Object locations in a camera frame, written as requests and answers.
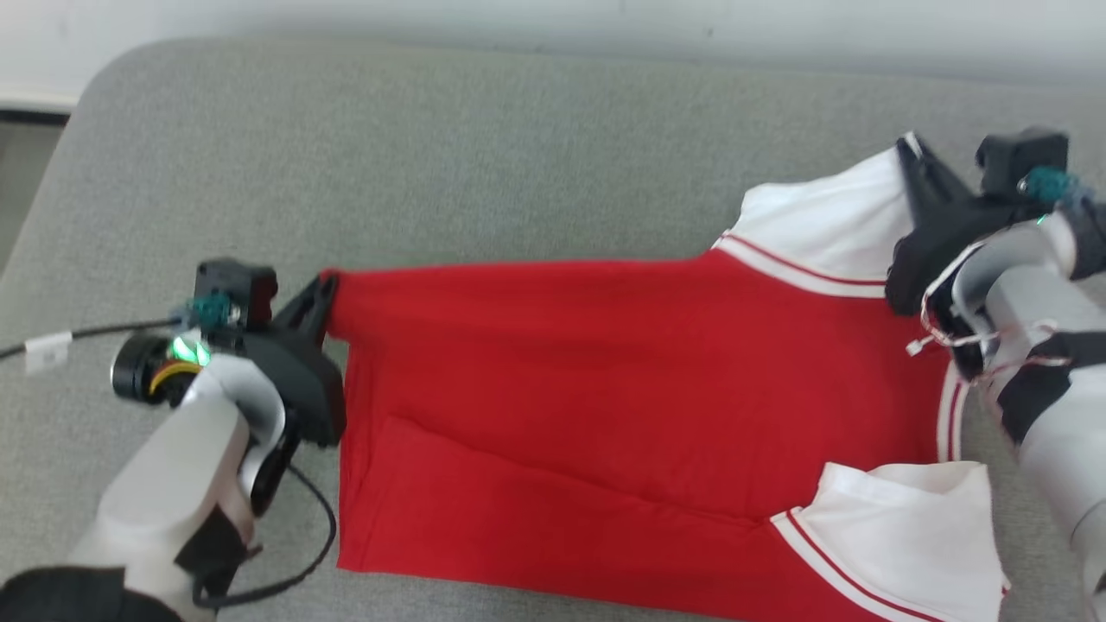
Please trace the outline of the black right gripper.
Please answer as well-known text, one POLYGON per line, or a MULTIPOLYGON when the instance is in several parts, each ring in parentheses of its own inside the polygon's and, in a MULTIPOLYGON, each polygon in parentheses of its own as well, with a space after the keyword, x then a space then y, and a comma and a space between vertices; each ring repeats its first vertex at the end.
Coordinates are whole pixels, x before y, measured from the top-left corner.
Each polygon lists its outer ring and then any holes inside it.
POLYGON ((925 288, 968 245, 1051 212, 1027 200, 975 196, 924 138, 902 135, 895 145, 912 229, 893 248, 885 298, 899 317, 918 314, 925 288))

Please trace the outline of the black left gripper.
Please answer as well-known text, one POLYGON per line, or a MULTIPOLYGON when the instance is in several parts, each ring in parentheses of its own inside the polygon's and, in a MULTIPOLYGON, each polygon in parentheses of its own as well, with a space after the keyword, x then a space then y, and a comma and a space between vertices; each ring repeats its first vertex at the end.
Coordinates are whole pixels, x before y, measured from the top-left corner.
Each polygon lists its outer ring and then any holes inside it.
POLYGON ((340 445, 346 401, 340 366, 315 340, 327 334, 337 276, 319 274, 274 315, 274 326, 242 335, 242 353, 269 379, 294 413, 303 440, 340 445), (281 329, 281 326, 293 326, 281 329))

